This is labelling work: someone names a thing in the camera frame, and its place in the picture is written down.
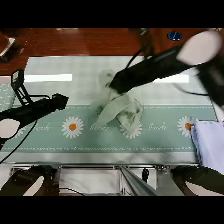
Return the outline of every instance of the table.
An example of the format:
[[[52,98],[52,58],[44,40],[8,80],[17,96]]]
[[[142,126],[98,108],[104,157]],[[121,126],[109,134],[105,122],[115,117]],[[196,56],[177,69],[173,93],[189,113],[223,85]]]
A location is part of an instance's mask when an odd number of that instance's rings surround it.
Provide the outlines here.
[[[28,60],[25,86],[29,94],[56,92],[69,97],[64,111],[39,120],[37,127],[7,162],[63,164],[192,164],[197,163],[189,127],[195,119],[215,120],[211,101],[207,97],[179,92],[170,82],[182,88],[204,93],[191,69],[180,75],[156,81],[131,91],[143,105],[142,130],[130,139],[113,121],[103,129],[94,128],[97,110],[90,106],[99,93],[98,75],[123,69],[129,56],[63,56],[31,57]],[[137,57],[134,63],[140,62]],[[28,82],[63,74],[63,81]],[[79,136],[64,135],[62,125],[69,118],[84,124]],[[7,155],[29,128],[8,141],[0,157]]]

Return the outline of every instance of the towel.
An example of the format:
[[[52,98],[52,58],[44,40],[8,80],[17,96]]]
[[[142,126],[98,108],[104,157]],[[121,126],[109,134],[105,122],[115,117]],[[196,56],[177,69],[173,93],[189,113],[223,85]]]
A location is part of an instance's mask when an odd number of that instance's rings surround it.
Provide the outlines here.
[[[99,76],[101,91],[94,104],[101,107],[102,112],[96,121],[96,127],[102,127],[117,118],[131,134],[140,123],[143,106],[129,93],[120,95],[110,88],[113,77],[113,71],[109,70],[102,72]]]
[[[192,140],[201,165],[224,174],[224,124],[196,121],[191,128]]]

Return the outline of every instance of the daisy print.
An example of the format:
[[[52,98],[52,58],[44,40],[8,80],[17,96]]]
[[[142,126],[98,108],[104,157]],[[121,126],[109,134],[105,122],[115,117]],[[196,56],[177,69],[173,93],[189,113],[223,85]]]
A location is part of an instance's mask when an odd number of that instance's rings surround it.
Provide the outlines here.
[[[178,130],[180,132],[182,132],[182,135],[184,135],[186,138],[190,138],[191,137],[191,126],[193,124],[194,119],[190,118],[190,117],[182,117],[181,119],[179,119],[178,121]]]
[[[129,139],[133,139],[137,136],[139,136],[142,132],[142,125],[141,124],[138,124],[138,126],[136,127],[136,129],[132,132],[132,133],[129,133],[122,125],[120,125],[120,131],[123,132],[123,135],[126,137],[126,138],[129,138]]]
[[[64,132],[63,135],[66,138],[76,138],[77,136],[82,134],[83,130],[83,122],[78,117],[69,117],[62,125],[62,131]]]
[[[20,128],[18,130],[18,132],[16,133],[15,138],[18,138],[20,135],[22,135],[25,130],[26,130],[25,127],[24,128]]]

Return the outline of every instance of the daisy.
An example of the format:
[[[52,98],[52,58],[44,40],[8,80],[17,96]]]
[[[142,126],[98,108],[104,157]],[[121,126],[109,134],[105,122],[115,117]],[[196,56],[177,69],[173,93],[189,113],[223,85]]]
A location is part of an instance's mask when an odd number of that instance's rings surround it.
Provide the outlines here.
[[[182,135],[184,135],[186,138],[190,138],[191,137],[191,126],[193,124],[193,118],[190,117],[182,117],[179,121],[178,121],[178,130],[182,132]]]
[[[78,117],[69,117],[62,125],[63,135],[66,135],[66,138],[75,138],[82,134],[83,126],[82,120]]]
[[[125,135],[126,138],[130,138],[133,139],[136,136],[139,136],[141,134],[142,131],[142,125],[138,124],[138,126],[136,127],[136,129],[132,132],[129,133],[122,125],[120,125],[120,131],[123,132],[123,135]]]
[[[19,137],[20,135],[23,134],[23,132],[26,130],[26,127],[21,128],[18,130],[18,132],[16,133],[16,135],[14,136],[15,138]]]

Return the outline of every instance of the yellow flower center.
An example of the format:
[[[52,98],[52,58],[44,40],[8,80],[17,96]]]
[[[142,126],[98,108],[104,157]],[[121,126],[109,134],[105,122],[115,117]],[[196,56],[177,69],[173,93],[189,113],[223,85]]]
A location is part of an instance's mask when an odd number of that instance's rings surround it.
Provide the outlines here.
[[[191,126],[192,126],[192,124],[190,124],[190,123],[185,124],[185,128],[189,131],[191,130]]]
[[[74,130],[76,129],[76,124],[70,124],[70,125],[69,125],[69,129],[70,129],[71,131],[74,131]]]

